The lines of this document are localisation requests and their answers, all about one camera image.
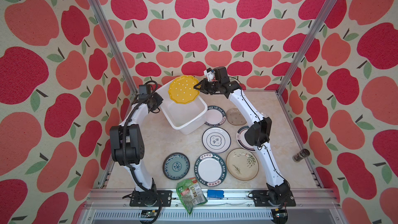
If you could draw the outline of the yellow dotted scalloped plate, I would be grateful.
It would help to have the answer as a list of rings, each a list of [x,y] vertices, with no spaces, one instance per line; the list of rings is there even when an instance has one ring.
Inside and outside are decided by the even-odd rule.
[[[200,92],[193,87],[199,83],[191,75],[183,75],[174,79],[169,86],[169,96],[177,104],[189,104],[196,100]]]

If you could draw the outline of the white plate black flower outline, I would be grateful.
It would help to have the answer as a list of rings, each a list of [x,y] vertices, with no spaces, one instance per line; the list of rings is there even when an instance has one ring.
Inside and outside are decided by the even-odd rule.
[[[231,137],[225,129],[212,127],[203,133],[202,143],[212,153],[223,153],[230,148]]]

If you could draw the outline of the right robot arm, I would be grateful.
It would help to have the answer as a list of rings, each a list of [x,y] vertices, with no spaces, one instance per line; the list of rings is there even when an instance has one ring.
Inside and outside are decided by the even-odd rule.
[[[272,120],[256,110],[237,81],[230,81],[225,67],[207,68],[203,73],[205,78],[193,88],[204,94],[224,95],[237,107],[249,126],[245,139],[254,148],[265,172],[268,201],[272,206],[285,205],[292,192],[277,166],[269,143]]]

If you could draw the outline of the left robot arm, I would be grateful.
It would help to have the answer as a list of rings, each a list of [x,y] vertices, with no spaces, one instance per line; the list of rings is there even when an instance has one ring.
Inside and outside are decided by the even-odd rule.
[[[145,145],[140,125],[150,112],[159,108],[162,101],[163,98],[156,92],[140,94],[123,122],[110,129],[112,159],[130,172],[135,182],[133,196],[153,201],[157,199],[157,190],[144,165]]]

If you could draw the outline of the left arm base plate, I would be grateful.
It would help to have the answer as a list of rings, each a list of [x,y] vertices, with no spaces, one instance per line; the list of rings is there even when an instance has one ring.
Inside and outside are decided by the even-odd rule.
[[[132,207],[159,207],[160,204],[162,204],[162,207],[170,207],[172,193],[171,190],[158,190],[155,196],[146,191],[133,191],[125,197],[130,198],[130,206]]]

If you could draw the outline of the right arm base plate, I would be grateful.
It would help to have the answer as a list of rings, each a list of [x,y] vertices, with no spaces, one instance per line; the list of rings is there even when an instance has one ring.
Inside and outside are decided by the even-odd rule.
[[[248,198],[254,201],[256,207],[295,207],[295,198],[291,191],[286,194],[277,194],[271,190],[253,190]]]

